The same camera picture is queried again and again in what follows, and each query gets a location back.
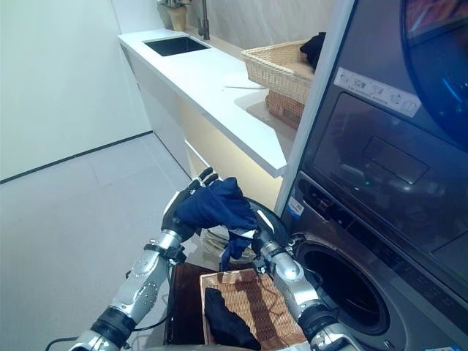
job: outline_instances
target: white countertop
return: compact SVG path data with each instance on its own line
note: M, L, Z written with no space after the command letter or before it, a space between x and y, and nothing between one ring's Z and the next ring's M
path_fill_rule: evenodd
M259 93L256 89L226 87L229 76L246 77L246 67L241 60L213 47L161 56L144 43L187 35L179 31L159 29L123 34L118 38L130 53L136 55L175 93L196 107L266 172L273 177L281 176L287 157L280 140L284 148L286 135L287 142L292 145L291 128L286 125L284 128L282 125L270 127L235 103L239 98L248 98L249 95Z

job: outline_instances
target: faucet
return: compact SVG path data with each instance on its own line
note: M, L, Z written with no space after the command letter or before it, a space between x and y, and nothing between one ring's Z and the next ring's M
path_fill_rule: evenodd
M203 19L198 18L198 35L203 35L203 40L210 39L210 24L208 22L208 11L206 10L206 0L202 0Z

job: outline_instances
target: baseboard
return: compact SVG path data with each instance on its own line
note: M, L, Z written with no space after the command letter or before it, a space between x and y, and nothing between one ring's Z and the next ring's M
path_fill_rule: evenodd
M99 150L102 150L104 148L109 148L111 146L114 146L114 145L117 145L117 144L120 144L120 143L125 143L126 141L136 139L137 137L143 137L145 135L151 134L152 132L153 132L152 130L149 130L149 131L144 132L144 133L133 135L132 137L126 137L125 139L114 141L113 143L110 143L110 144L106 144L106 145L103 145L103 146L99 146L97 148L92 148L91 150L80 152L79 154L76 154L76 155L73 155L73 156L65 157L64 159L60 159L58 161L47 163L46 165L43 165L43 166L40 166L40 167L37 167L37 168L33 168L32 170L27 170L26 172L22 172L22 173L19 173L17 175L14 175L14 176L11 176L11 177L8 177L8 178L5 178L5 179L1 179L0 184L7 183L8 181L12 181L14 179L18 179L20 177L23 177L24 175L27 176L28 174L37 172L38 170L43 170L43 169L45 169L47 167L58 165L59 163L69 161L69 160L74 159L76 157L80 157L80 156L83 156L83 155L86 155L86 154L90 154L91 152L99 151Z

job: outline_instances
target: metal robot forearm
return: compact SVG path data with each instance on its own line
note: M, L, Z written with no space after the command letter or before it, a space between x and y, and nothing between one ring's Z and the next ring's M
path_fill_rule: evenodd
M304 276L301 265L267 232L254 235L252 248L263 260L261 263L257 261L257 270L270 274L292 317L302 328L311 350L363 351L347 328L321 301Z
M153 308L169 267L185 260L183 250L180 236L171 230L163 230L158 241L150 240L109 307L70 351L121 349L135 326Z

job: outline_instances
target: wicker basket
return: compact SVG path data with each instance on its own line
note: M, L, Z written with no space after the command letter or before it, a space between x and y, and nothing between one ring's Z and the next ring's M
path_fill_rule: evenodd
M205 318L205 288L221 292L226 307L249 326L262 350L278 350L306 341L301 327L288 312L283 296L268 275L253 269L200 276L205 344L215 344Z
M298 129L304 111L303 104L272 90L265 98L265 103L268 111L273 116L282 120L288 126Z
M299 50L305 42L242 51L249 79L305 104L313 77L306 55Z

